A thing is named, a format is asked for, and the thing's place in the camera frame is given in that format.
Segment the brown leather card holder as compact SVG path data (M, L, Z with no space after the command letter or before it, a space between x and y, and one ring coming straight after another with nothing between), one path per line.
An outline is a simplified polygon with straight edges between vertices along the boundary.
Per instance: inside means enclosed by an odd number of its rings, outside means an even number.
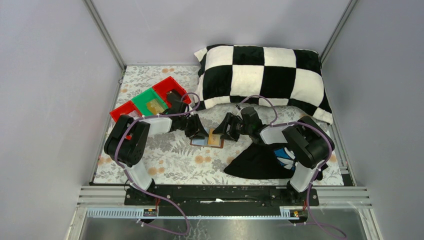
M224 139L222 138L222 136L221 136L221 146L220 147L208 146L207 142L208 142L208 137L202 138L202 139L192 139L190 141L190 145L196 146L196 147L207 147L207 148L218 148L218 149L222 149L224 147Z

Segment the gold credit card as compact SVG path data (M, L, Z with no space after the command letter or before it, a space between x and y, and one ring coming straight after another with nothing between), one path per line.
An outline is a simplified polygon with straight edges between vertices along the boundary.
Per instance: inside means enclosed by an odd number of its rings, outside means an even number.
M220 147L222 143L221 135L214 134L214 130L214 128L209 129L207 145L210 147Z

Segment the black shirt blue white print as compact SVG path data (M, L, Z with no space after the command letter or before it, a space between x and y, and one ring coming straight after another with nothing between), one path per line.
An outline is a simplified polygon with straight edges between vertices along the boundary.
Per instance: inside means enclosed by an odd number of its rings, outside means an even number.
M301 164L288 143L253 143L241 152L224 173L249 180L291 179Z

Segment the green plastic bin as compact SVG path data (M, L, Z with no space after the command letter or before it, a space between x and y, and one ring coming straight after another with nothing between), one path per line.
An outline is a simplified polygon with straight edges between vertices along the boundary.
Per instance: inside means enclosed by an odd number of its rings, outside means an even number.
M138 94L137 96L135 96L131 99L131 101L135 105L135 107L144 116L155 115L147 107L147 103L149 103L153 100L157 101L158 105L163 110L166 110L168 108L167 104L162 100L162 98L152 88L149 88L149 89L141 92L140 94Z

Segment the red bin with cards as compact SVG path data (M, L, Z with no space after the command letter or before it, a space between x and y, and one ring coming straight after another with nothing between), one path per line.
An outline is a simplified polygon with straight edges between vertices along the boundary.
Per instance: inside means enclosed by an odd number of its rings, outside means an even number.
M139 111L136 105L131 100L129 100L116 109L112 110L109 115L114 122L117 122L119 117L122 115L128 115L132 118L139 118L142 116L142 113Z

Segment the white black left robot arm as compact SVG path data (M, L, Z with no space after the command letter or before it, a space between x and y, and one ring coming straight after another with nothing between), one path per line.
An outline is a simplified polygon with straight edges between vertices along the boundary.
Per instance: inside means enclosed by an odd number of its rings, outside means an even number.
M183 131L191 140L209 136L199 115L192 114L187 103L173 100L170 108L157 115L137 119L121 115L105 141L104 152L123 168L131 186L138 189L136 199L144 206L155 200L155 192L149 188L154 180L142 162L147 140L176 130Z

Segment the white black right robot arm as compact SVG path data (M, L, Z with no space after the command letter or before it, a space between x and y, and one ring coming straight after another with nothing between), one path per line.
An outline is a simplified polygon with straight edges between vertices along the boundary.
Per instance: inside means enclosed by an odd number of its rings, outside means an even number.
M248 135L254 144L271 147L279 163L293 171L287 201L293 206L301 205L307 199L305 191L330 159L334 142L309 116L294 122L264 124L251 106L240 113L228 112L213 134L231 141Z

